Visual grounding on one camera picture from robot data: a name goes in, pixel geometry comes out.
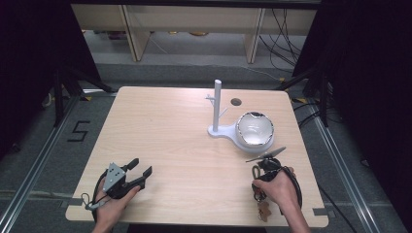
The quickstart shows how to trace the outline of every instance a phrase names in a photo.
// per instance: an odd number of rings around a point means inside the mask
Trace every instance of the finger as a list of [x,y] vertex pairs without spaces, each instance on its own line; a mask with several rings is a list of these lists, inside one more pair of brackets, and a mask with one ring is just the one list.
[[121,202],[124,206],[127,206],[127,203],[130,202],[131,199],[139,192],[140,186],[135,186],[132,189],[130,189],[125,196],[121,198]]
[[296,178],[296,174],[294,173],[293,167],[288,167],[289,171],[291,171],[292,175]]
[[106,181],[106,177],[104,177],[101,181],[100,181],[100,184],[99,184],[99,191],[100,190],[103,190],[103,185],[104,185],[104,182]]

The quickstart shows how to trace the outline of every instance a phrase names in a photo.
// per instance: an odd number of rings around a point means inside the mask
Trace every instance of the round object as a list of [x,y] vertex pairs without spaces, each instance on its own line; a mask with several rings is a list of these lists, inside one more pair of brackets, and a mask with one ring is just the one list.
[[272,121],[257,112],[245,113],[236,123],[236,137],[246,148],[264,147],[271,142],[273,131]]
[[233,106],[240,106],[242,104],[242,101],[238,98],[233,98],[233,99],[230,100],[230,103]]

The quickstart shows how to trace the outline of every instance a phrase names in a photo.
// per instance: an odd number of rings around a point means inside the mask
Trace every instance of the black tape marking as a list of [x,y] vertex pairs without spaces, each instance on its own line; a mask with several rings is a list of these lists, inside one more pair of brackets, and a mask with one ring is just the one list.
[[82,198],[72,198],[69,200],[68,203],[69,206],[82,206],[83,205],[83,199]]
[[314,208],[313,214],[315,216],[327,216],[327,210],[326,208]]
[[67,140],[67,142],[70,142],[70,143],[79,143],[79,142],[82,142],[82,141],[85,140],[85,137],[86,137],[88,131],[77,130],[77,128],[79,127],[79,124],[81,124],[81,123],[90,123],[90,120],[79,120],[79,121],[77,121],[76,126],[75,126],[75,128],[73,129],[72,133],[80,133],[80,134],[83,134],[82,138],[81,138],[81,139],[69,139],[69,140]]

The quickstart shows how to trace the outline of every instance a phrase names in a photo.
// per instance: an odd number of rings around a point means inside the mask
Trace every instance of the white stand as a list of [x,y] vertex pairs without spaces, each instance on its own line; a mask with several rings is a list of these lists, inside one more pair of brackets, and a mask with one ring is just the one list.
[[219,126],[220,117],[220,107],[221,107],[221,89],[222,82],[220,80],[215,80],[215,96],[206,97],[212,101],[214,112],[213,112],[213,125],[210,125],[207,129],[209,135],[213,138],[227,138],[231,140],[236,147],[248,153],[263,153],[267,151],[273,144],[273,137],[266,144],[261,147],[245,147],[239,143],[236,135],[236,122],[231,125],[221,125]]

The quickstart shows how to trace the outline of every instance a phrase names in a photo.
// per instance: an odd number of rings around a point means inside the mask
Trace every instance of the floor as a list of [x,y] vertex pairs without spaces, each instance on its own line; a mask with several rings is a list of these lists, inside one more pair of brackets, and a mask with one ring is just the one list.
[[[239,71],[239,74],[259,74],[280,83],[282,78],[291,77],[293,56],[299,53],[298,50],[294,50],[292,54],[290,51],[277,48],[276,50],[289,62],[271,55],[263,41],[271,48],[272,39],[276,40],[276,36],[272,36],[271,39],[268,35],[263,35],[257,47],[255,63],[248,64],[242,35],[211,33],[193,36],[186,32],[154,32],[143,59],[136,63],[132,60],[125,40],[110,40],[106,33],[93,31],[86,31],[84,35],[99,72],[103,73],[105,69],[113,67],[139,67],[145,70],[153,66],[164,66],[168,69],[166,76],[175,77],[179,75],[182,67],[199,71],[220,71],[230,68]],[[305,37],[294,36],[290,37],[290,40],[295,47],[301,48]],[[282,48],[289,48],[283,38],[280,38],[279,44]],[[284,77],[281,77],[279,72],[285,74]],[[124,71],[119,71],[119,74],[133,76]],[[312,101],[304,99],[301,94],[303,86],[304,82],[288,90],[295,108],[303,106],[302,101]],[[28,190],[27,198],[23,199],[24,205],[17,208],[19,215],[12,219],[12,226],[8,231],[91,230],[92,223],[69,222],[65,219],[64,213],[113,100],[114,96],[107,95],[93,97],[93,101],[89,102],[79,101],[73,107],[74,113],[67,119],[68,126],[62,132],[55,132],[52,127],[53,105],[46,107],[33,119],[32,127],[22,139],[24,147],[21,147],[21,151],[11,152],[0,162],[0,181],[4,184],[0,188],[1,213],[6,213],[7,208],[11,207],[10,203],[15,193],[22,188]],[[329,226],[313,229],[313,232],[406,232],[373,174],[361,163],[361,153],[356,143],[351,140],[350,132],[346,130],[338,112],[328,111],[329,127],[324,128],[318,117],[306,119],[317,111],[316,108],[316,105],[307,105],[295,110],[296,120],[302,124],[302,137],[318,184],[325,191],[322,194],[329,216]],[[68,144],[67,141],[73,137],[72,128],[79,120],[85,118],[92,118],[94,123],[93,126],[82,125],[88,131],[89,142],[75,146]],[[40,155],[47,153],[45,144],[52,134],[56,135],[58,140],[51,145],[51,155],[45,156],[45,161],[40,163]],[[33,169],[38,169],[39,174],[30,178],[27,175],[31,174]],[[30,179],[34,181],[31,186],[21,187]],[[120,223],[115,232],[126,232],[127,226]],[[266,232],[289,232],[289,229],[266,227]]]

